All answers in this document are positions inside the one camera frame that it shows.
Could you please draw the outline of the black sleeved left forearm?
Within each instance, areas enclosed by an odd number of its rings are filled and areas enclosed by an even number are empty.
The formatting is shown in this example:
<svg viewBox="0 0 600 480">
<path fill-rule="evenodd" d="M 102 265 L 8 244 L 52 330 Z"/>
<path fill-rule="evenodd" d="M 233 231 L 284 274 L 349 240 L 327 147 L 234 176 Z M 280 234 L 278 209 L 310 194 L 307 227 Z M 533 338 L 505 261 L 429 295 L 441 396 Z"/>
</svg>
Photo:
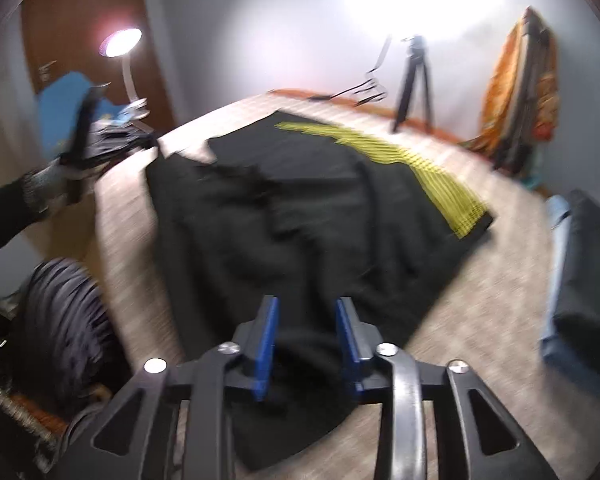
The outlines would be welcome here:
<svg viewBox="0 0 600 480">
<path fill-rule="evenodd" d="M 26 201 L 25 183 L 20 178 L 0 187 L 0 250 L 38 220 L 38 213 Z"/>
</svg>

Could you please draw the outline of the gloved left hand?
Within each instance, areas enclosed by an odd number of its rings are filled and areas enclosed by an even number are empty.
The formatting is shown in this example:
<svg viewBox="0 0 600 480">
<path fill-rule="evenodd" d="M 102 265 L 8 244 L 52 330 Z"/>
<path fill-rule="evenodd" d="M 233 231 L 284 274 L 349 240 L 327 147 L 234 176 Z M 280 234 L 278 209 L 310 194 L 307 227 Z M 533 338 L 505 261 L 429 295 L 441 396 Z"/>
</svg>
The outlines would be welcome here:
<svg viewBox="0 0 600 480">
<path fill-rule="evenodd" d="M 87 180 L 86 170 L 56 158 L 23 177 L 24 202 L 38 218 L 47 218 L 61 208 L 79 203 Z"/>
</svg>

